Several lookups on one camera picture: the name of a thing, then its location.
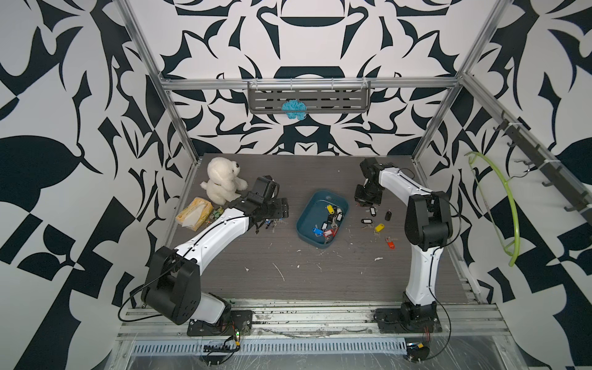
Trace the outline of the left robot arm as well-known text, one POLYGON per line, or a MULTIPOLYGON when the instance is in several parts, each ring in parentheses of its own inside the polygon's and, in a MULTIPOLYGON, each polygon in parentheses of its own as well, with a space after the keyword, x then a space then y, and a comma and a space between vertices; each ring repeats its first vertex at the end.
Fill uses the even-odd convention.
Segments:
POLYGON ((280 198, 279 190, 279 183, 271 177, 259 177, 251 191, 233 200, 196 237, 173 249, 160 248, 152 257, 141 289, 143 303, 176 325, 190 320, 223 324, 230 306, 201 291, 201 276, 215 257, 251 228, 288 217, 288 199, 280 198))

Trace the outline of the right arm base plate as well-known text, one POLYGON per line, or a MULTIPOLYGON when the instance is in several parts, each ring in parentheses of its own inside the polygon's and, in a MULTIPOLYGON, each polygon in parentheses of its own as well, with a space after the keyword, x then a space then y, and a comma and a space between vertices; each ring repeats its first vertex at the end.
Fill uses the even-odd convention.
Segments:
POLYGON ((442 332, 435 304, 422 306, 404 302, 400 308, 377 308, 373 319, 382 334, 442 332))

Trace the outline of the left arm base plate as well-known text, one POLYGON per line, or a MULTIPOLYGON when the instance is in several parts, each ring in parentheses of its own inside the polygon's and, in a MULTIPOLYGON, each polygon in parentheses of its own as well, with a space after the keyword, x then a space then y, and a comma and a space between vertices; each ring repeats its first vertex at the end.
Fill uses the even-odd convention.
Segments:
POLYGON ((189 337, 230 336, 237 332, 248 335, 251 332, 253 311, 234 310, 225 311, 215 324, 191 319, 187 329, 189 337))

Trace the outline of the teal storage box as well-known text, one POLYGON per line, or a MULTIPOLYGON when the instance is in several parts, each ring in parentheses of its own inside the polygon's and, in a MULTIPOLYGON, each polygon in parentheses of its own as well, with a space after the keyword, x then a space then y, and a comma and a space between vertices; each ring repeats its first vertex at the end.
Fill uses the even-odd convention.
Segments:
POLYGON ((316 191, 298 219, 297 236, 315 248, 330 247, 348 214, 348 208, 344 197, 328 190, 316 191))

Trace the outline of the green tag key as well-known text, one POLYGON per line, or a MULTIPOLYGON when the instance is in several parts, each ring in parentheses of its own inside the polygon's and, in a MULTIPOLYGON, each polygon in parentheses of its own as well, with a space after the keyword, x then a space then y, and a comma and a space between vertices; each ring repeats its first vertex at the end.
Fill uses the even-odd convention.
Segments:
POLYGON ((214 222, 216 221, 222 214, 224 213, 224 208, 219 207, 213 210, 208 218, 209 221, 214 222))

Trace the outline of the red tag key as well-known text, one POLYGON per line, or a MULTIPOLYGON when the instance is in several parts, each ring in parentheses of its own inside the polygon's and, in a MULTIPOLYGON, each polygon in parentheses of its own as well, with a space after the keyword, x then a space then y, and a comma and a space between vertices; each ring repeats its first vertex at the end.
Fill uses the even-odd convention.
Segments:
POLYGON ((394 250, 396 248, 394 241, 390 237, 387 237, 385 241, 390 249, 394 250))

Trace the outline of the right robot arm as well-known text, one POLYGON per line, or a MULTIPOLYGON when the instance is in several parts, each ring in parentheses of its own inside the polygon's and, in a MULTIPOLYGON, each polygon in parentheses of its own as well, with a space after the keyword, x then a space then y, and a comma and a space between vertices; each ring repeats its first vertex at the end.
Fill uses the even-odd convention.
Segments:
POLYGON ((391 163, 367 158, 360 163, 365 183, 356 187, 355 199, 370 207, 382 202, 384 190, 406 206, 404 231, 412 246, 411 269, 400 317, 406 325, 433 320, 438 302, 436 277, 445 246, 453 236, 453 222, 447 195, 432 191, 391 163))

